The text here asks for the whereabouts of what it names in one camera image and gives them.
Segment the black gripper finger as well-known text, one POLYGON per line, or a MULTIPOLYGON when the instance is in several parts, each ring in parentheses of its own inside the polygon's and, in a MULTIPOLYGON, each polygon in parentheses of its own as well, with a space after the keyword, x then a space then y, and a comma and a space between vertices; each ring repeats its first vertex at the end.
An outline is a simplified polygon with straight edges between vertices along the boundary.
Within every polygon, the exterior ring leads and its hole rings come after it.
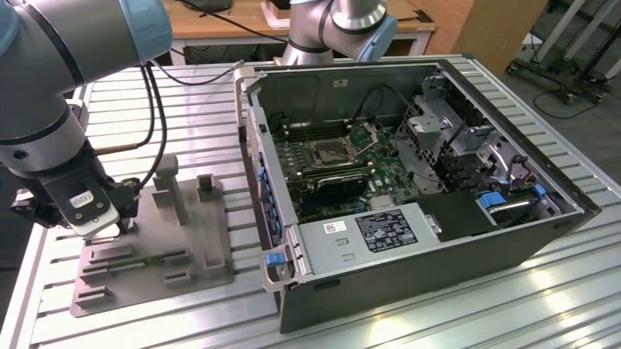
POLYGON ((32 223, 39 224, 44 228, 52 228, 52 216, 48 207, 39 202, 25 188, 20 188, 16 191, 9 209, 32 223))
POLYGON ((108 197, 119 213, 119 234, 126 235, 130 230, 130 221, 138 216, 140 200, 140 180, 135 177, 116 182, 108 191, 108 197))

